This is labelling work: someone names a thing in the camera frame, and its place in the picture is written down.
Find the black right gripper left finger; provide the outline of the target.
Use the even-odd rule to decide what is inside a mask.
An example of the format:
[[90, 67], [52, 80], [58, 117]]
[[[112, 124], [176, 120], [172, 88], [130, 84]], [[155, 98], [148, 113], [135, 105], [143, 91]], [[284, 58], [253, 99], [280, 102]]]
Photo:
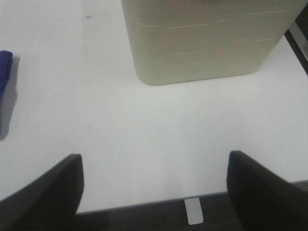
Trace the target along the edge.
[[70, 231], [84, 191], [82, 156], [70, 154], [1, 200], [2, 231]]

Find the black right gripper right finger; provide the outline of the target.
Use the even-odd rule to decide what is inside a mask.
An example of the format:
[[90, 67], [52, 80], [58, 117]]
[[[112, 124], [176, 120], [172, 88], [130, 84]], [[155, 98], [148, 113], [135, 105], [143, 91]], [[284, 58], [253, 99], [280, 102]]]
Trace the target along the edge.
[[230, 152], [227, 189], [245, 231], [308, 229], [308, 193], [241, 151]]

